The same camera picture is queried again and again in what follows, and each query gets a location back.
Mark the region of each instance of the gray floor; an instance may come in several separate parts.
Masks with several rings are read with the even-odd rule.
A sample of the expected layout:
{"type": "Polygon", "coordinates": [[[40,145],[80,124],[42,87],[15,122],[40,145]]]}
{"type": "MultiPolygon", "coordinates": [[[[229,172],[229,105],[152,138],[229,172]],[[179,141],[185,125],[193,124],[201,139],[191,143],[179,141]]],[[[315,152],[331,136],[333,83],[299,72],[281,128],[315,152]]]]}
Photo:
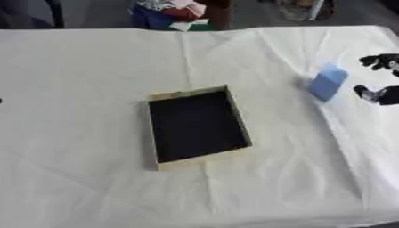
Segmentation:
{"type": "MultiPolygon", "coordinates": [[[[43,0],[29,0],[31,13],[50,20],[43,0]]],[[[61,0],[67,29],[129,28],[131,0],[61,0]]],[[[232,0],[232,29],[276,26],[380,25],[399,34],[399,16],[378,0],[335,0],[336,13],[323,22],[294,22],[283,18],[271,2],[232,0]]],[[[388,224],[380,228],[399,227],[388,224]]]]}

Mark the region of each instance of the white tablecloth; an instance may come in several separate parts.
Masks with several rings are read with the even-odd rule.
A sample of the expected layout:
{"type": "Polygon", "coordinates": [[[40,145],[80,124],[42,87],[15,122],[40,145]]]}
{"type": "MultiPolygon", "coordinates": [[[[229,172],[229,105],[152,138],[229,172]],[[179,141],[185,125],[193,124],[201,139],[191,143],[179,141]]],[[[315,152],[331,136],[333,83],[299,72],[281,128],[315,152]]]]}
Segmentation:
{"type": "Polygon", "coordinates": [[[372,53],[398,53],[396,37],[377,27],[0,31],[0,227],[399,220],[399,108],[352,91],[399,85],[361,66],[372,53]],[[350,78],[322,104],[304,84],[326,62],[350,78]],[[154,171],[146,96],[224,84],[254,146],[154,171]]]}

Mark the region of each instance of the blue cloth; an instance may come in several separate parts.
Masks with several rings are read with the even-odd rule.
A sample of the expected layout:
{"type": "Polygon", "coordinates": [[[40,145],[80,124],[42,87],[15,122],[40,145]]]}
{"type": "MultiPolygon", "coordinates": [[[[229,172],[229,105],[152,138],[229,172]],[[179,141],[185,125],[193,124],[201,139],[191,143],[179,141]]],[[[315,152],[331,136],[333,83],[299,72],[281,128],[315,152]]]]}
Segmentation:
{"type": "Polygon", "coordinates": [[[323,101],[331,99],[345,82],[348,74],[334,64],[326,64],[308,87],[309,92],[323,101]]]}
{"type": "Polygon", "coordinates": [[[172,30],[169,26],[175,22],[175,17],[162,12],[149,10],[136,4],[130,9],[133,26],[137,29],[172,30]]]}

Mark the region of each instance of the red cloth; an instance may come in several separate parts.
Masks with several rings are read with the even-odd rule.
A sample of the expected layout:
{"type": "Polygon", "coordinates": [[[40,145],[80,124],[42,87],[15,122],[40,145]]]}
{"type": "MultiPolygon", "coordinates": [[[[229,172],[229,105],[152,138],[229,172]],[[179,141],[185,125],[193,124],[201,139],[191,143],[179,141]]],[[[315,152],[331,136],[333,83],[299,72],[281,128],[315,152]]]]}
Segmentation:
{"type": "Polygon", "coordinates": [[[178,9],[165,9],[162,10],[164,14],[171,15],[176,17],[177,20],[179,21],[195,21],[198,19],[198,16],[196,16],[191,10],[188,8],[184,8],[181,10],[178,9]]]}

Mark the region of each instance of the blue foam block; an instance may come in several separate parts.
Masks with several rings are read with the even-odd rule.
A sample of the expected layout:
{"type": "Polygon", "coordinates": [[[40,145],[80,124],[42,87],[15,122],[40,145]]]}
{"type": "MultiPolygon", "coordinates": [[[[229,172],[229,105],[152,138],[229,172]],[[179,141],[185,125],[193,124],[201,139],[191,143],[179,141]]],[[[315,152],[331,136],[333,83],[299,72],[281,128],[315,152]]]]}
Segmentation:
{"type": "Polygon", "coordinates": [[[323,101],[331,99],[344,84],[348,74],[334,64],[326,64],[308,87],[310,93],[323,101]]]}

